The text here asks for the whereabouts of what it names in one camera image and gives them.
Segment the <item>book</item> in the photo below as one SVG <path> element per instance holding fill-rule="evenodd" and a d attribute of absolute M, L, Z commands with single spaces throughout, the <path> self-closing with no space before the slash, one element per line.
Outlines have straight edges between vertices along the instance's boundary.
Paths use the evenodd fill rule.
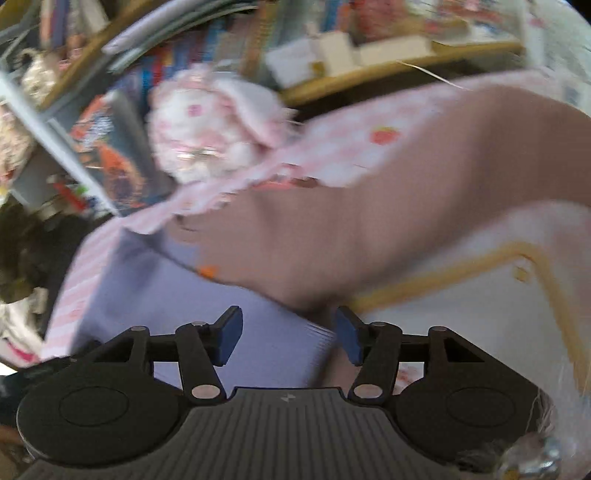
<path fill-rule="evenodd" d="M 209 28 L 207 29 L 207 36 L 205 37 L 203 61 L 214 61 L 220 37 L 224 32 L 225 20 L 223 18 L 213 20 L 209 24 Z"/>
<path fill-rule="evenodd" d="M 80 0 L 80 10 L 88 37 L 96 35 L 109 25 L 109 17 L 99 0 Z"/>
<path fill-rule="evenodd" d="M 97 97 L 72 128 L 82 164 L 122 215 L 164 200 L 170 179 L 152 159 L 144 123 L 120 90 Z"/>
<path fill-rule="evenodd" d="M 67 18 L 70 0 L 56 0 L 51 14 L 51 49 L 58 50 L 66 45 Z"/>
<path fill-rule="evenodd" d="M 66 34 L 68 59 L 75 61 L 82 55 L 82 48 L 86 44 L 84 22 L 82 21 L 82 12 L 80 11 L 80 0 L 70 0 Z"/>
<path fill-rule="evenodd" d="M 45 51 L 51 50 L 51 18 L 56 0 L 43 0 L 41 4 L 41 21 L 39 24 L 39 44 Z"/>
<path fill-rule="evenodd" d="M 349 31 L 351 6 L 349 0 L 329 0 L 324 12 L 323 32 Z"/>
<path fill-rule="evenodd" d="M 277 16 L 277 0 L 261 0 L 254 24 L 252 26 L 248 46 L 241 65 L 241 74 L 248 80 L 256 80 L 262 63 L 262 54 L 271 36 Z"/>

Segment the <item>metal pin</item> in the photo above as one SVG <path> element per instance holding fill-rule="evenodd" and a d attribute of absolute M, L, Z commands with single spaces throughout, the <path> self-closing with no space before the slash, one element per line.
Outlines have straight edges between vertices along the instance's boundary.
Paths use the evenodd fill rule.
<path fill-rule="evenodd" d="M 191 390 L 191 395 L 199 400 L 211 400 L 221 393 L 215 385 L 199 385 Z"/>
<path fill-rule="evenodd" d="M 373 385 L 370 383 L 364 383 L 361 385 L 357 385 L 353 390 L 353 393 L 357 395 L 358 398 L 379 398 L 384 391 L 379 388 L 377 385 Z"/>

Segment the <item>clutter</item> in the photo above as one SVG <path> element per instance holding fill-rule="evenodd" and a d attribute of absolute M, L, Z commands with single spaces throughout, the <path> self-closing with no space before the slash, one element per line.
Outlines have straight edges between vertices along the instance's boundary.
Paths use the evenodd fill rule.
<path fill-rule="evenodd" d="M 271 90 L 204 65 L 178 73 L 151 95 L 150 143 L 161 169 L 180 183 L 258 163 L 294 136 L 292 110 Z"/>
<path fill-rule="evenodd" d="M 0 184 L 8 187 L 25 166 L 35 142 L 19 119 L 0 105 Z"/>

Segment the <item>colorful book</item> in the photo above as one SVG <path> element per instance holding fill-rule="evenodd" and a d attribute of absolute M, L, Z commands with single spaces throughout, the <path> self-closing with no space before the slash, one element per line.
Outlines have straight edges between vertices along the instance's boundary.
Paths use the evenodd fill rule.
<path fill-rule="evenodd" d="M 261 0 L 241 66 L 243 77 L 255 80 L 259 73 L 262 54 L 272 33 L 277 16 L 278 0 Z"/>
<path fill-rule="evenodd" d="M 158 171 L 144 123 L 120 90 L 97 97 L 72 128 L 82 164 L 122 215 L 164 200 L 172 184 Z"/>
<path fill-rule="evenodd" d="M 351 5 L 349 0 L 329 0 L 326 4 L 321 30 L 323 32 L 335 30 L 347 32 L 349 31 L 350 16 Z"/>

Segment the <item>wooden shelf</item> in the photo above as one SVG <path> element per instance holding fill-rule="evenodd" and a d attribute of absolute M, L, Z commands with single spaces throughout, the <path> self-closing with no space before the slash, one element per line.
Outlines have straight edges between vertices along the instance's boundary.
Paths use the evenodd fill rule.
<path fill-rule="evenodd" d="M 484 54 L 520 53 L 523 49 L 521 43 L 517 41 L 482 43 L 460 47 L 450 47 L 433 42 L 432 48 L 434 55 L 405 60 L 405 63 L 410 63 L 418 67 L 430 67 L 432 65 L 450 63 Z M 283 90 L 281 92 L 281 98 L 287 106 L 299 106 L 331 95 L 332 93 L 342 92 L 365 82 L 378 80 L 401 72 L 408 72 L 412 69 L 412 67 L 395 61 L 372 65 L 370 67 L 360 67 L 358 70 L 338 77 L 325 77 L 312 80 Z"/>
<path fill-rule="evenodd" d="M 71 89 L 93 67 L 102 55 L 102 48 L 123 30 L 158 8 L 167 0 L 131 0 L 121 13 L 84 48 L 82 56 L 67 69 L 64 76 L 45 98 L 41 109 L 45 110 Z"/>

